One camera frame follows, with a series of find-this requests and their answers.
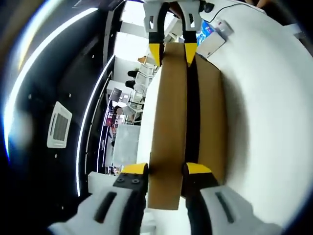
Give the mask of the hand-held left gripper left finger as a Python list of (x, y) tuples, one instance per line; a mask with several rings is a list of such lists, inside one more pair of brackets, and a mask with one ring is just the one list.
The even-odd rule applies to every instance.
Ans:
[(50, 235), (138, 235), (148, 191), (147, 163), (124, 167), (112, 186), (84, 200), (76, 215), (47, 229)]

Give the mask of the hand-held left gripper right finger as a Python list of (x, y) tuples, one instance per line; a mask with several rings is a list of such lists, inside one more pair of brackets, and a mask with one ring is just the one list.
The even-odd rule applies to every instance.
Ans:
[(259, 219), (246, 199), (202, 164), (184, 164), (183, 189), (193, 235), (281, 234), (280, 226)]

